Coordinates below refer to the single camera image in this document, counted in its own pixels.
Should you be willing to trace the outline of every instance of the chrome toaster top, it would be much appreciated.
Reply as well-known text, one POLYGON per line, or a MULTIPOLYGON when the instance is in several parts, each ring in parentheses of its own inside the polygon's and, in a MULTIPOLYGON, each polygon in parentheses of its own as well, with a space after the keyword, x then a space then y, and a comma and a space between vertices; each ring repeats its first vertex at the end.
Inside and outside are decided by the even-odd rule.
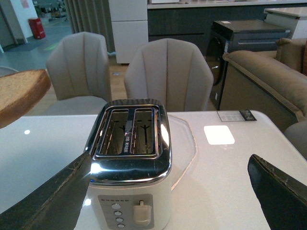
POLYGON ((171 170, 166 111, 157 100, 115 100, 98 115, 85 150, 92 157, 91 183, 152 183, 171 170))

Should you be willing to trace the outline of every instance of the floor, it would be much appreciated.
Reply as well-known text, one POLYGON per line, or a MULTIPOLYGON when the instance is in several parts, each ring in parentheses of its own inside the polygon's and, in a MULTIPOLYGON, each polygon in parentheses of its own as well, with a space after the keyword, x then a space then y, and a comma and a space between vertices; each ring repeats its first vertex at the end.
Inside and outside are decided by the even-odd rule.
MULTIPOLYGON (((0 65, 18 71, 27 69, 45 69, 46 60, 63 37, 71 34, 69 22, 65 18, 53 20, 44 26, 46 37, 40 40, 28 39, 24 44, 0 53, 0 65)), ((115 56, 109 56, 112 99, 127 98, 124 75, 128 65, 117 64, 115 56)), ((39 115, 57 101, 53 87, 26 115, 39 115)), ((216 110, 209 102, 208 110, 216 110)))

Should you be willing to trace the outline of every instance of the gray floor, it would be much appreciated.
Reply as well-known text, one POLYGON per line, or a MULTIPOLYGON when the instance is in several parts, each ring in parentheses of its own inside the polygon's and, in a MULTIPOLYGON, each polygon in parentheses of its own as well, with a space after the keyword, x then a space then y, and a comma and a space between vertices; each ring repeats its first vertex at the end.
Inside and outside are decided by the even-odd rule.
POLYGON ((45 38, 37 40, 29 38, 27 44, 0 53, 0 66, 7 66, 18 71, 45 69, 47 58, 59 40, 71 34, 71 27, 65 18, 53 20, 43 27, 45 38))

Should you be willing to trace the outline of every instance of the price tag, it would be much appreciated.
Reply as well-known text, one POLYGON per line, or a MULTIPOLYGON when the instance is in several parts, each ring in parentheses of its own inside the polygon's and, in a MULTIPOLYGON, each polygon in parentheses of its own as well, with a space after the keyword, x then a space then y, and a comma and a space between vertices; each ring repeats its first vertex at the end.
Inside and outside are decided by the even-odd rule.
POLYGON ((221 121, 256 121, 250 110, 217 111, 221 121))

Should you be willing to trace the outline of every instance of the red trash can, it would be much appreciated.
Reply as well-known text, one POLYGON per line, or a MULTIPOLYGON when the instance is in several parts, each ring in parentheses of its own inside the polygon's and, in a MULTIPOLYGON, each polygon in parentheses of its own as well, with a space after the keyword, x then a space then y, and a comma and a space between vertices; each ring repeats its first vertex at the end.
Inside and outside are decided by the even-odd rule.
POLYGON ((40 18, 30 18, 28 21, 35 39, 42 39, 46 37, 40 18))

